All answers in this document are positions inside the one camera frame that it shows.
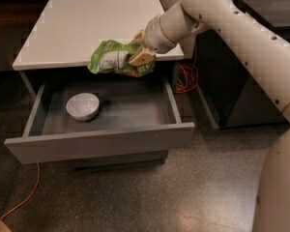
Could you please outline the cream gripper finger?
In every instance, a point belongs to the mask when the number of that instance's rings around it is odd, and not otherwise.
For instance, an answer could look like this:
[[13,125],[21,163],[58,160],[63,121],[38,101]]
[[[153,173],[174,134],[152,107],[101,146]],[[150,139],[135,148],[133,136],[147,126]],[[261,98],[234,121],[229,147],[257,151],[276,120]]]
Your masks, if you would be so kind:
[[130,41],[130,44],[141,45],[143,43],[144,30],[141,29]]
[[156,58],[156,52],[149,48],[140,46],[129,59],[128,63],[132,66],[139,67],[151,63]]

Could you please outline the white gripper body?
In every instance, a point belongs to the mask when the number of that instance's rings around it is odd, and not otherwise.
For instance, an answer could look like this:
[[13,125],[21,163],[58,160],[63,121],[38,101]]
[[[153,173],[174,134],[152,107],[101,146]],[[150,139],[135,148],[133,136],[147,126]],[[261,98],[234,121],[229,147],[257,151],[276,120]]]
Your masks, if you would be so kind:
[[143,45],[158,54],[165,54],[176,46],[162,32],[159,14],[147,24],[143,34]]

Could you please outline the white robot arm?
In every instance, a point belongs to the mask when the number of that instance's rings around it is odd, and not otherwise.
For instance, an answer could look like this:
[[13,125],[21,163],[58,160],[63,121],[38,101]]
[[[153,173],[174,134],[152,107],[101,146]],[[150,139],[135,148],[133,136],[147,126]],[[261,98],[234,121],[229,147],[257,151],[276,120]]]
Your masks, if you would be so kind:
[[[214,30],[290,123],[290,43],[232,0],[179,0],[131,41],[133,66],[152,62],[190,36]],[[267,155],[259,180],[252,232],[290,232],[290,130]]]

